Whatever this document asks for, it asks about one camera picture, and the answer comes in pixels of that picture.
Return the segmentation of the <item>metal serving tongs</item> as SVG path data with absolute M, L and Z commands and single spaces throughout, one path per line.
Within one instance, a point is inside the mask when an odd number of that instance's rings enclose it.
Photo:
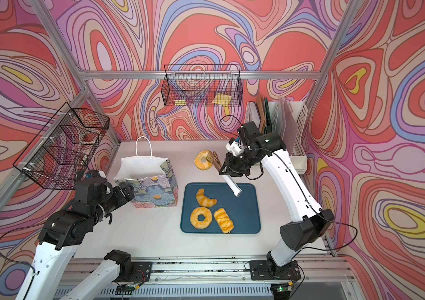
M 212 152 L 212 164 L 217 171 L 220 171 L 222 165 L 220 164 L 217 153 L 214 151 Z M 230 187 L 234 196 L 239 198 L 242 194 L 241 188 L 232 180 L 232 178 L 229 175 L 221 175 L 221 177 L 227 183 L 228 187 Z

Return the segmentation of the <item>floral paper gift bag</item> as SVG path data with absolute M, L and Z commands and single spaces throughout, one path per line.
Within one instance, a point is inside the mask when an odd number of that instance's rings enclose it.
M 155 156 L 151 141 L 145 136 L 137 138 L 134 156 L 121 159 L 114 182 L 133 190 L 135 208 L 177 206 L 179 186 L 170 159 Z

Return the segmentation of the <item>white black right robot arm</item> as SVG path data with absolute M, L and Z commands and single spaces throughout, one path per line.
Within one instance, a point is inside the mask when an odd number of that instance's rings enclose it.
M 281 239 L 267 259 L 271 268 L 284 267 L 307 245 L 321 238 L 335 216 L 331 210 L 324 210 L 306 188 L 277 133 L 262 134 L 254 122 L 239 126 L 237 133 L 239 137 L 226 145 L 227 153 L 219 175 L 248 176 L 251 167 L 258 164 L 274 180 L 291 222 L 280 227 Z

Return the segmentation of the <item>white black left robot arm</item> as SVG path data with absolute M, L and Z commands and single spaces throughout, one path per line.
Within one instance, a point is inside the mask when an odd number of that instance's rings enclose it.
M 88 233 L 112 213 L 134 199 L 130 186 L 112 186 L 107 179 L 90 177 L 76 183 L 75 197 L 63 210 L 46 220 L 30 271 L 16 296 L 21 300 L 53 299 L 66 267 Z M 131 255 L 114 250 L 71 292 L 66 300 L 93 300 L 115 281 L 129 281 L 134 274 Z

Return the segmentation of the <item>striped twisted bread roll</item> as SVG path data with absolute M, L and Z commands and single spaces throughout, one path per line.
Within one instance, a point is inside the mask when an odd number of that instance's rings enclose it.
M 214 213 L 214 219 L 224 234 L 229 234 L 233 230 L 234 224 L 224 208 L 221 208 Z

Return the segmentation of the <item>golden croissant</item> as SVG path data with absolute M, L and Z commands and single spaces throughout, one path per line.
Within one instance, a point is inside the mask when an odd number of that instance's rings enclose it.
M 196 200 L 198 204 L 205 208 L 211 208 L 217 204 L 216 199 L 208 198 L 204 194 L 204 189 L 199 189 L 196 193 Z

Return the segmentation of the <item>teal plastic tray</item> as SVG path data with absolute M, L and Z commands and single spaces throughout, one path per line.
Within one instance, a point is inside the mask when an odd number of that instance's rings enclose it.
M 239 183 L 242 193 L 239 197 L 234 196 L 226 183 L 218 182 L 194 182 L 189 183 L 184 191 L 184 200 L 181 215 L 181 230 L 187 234 L 217 234 L 222 231 L 216 220 L 206 229 L 196 229 L 190 222 L 194 209 L 199 207 L 196 193 L 204 189 L 205 195 L 216 199 L 217 204 L 210 210 L 212 213 L 223 208 L 233 222 L 232 235 L 255 235 L 261 230 L 259 207 L 256 189 L 252 184 Z

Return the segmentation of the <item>brown folder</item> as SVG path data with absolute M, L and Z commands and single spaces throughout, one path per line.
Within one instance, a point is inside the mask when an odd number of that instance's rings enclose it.
M 264 133 L 264 130 L 266 128 L 266 112 L 265 112 L 265 101 L 264 97 L 262 95 L 258 95 L 256 99 L 256 106 L 257 111 L 260 117 L 260 123 L 259 123 L 259 131 L 260 133 Z

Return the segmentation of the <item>dark green folder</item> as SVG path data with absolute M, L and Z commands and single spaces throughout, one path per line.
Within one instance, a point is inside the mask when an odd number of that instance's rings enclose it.
M 269 102 L 268 99 L 264 99 L 264 113 L 266 117 L 266 125 L 264 128 L 264 134 L 269 134 L 272 132 L 272 118 L 271 118 L 271 112 L 269 109 Z

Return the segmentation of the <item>large yellow sticky note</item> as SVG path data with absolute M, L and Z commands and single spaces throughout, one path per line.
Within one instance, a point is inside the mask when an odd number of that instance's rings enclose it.
M 215 95 L 212 103 L 214 105 L 228 106 L 230 105 L 231 100 L 232 100 L 232 96 L 218 93 Z

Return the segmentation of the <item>pale pink folder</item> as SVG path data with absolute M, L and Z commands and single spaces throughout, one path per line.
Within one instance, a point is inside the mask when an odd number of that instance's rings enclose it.
M 281 115 L 281 125 L 280 125 L 280 136 L 282 141 L 286 145 L 287 151 L 290 156 L 295 156 L 295 143 L 298 134 L 298 125 L 294 119 L 289 106 L 289 102 L 280 99 L 278 103 L 279 112 Z

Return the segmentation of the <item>white perforated file organizer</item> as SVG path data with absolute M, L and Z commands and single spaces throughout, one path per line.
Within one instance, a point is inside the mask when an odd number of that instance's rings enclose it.
M 307 156 L 302 146 L 302 137 L 308 115 L 307 106 L 301 101 L 286 99 L 268 102 L 268 106 L 273 132 L 278 133 L 286 144 L 296 171 L 304 175 Z

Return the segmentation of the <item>small yellow sticky note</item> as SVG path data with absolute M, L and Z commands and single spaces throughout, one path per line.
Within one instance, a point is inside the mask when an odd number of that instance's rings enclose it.
M 175 106 L 185 106 L 186 105 L 186 100 L 183 100 L 183 99 L 175 100 L 174 101 L 174 105 Z

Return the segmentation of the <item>green circuit board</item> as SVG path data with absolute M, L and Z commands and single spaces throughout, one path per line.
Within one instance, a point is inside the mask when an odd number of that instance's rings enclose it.
M 126 295 L 132 295 L 133 292 L 137 291 L 141 285 L 126 285 L 126 284 L 119 284 L 116 287 L 116 295 L 126 296 Z

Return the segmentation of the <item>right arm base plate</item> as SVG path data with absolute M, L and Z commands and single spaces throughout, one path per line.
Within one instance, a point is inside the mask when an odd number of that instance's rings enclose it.
M 284 266 L 277 266 L 268 256 L 266 260 L 252 260 L 248 262 L 248 270 L 253 281 L 280 281 L 296 282 L 302 279 L 301 270 L 296 261 L 290 261 Z

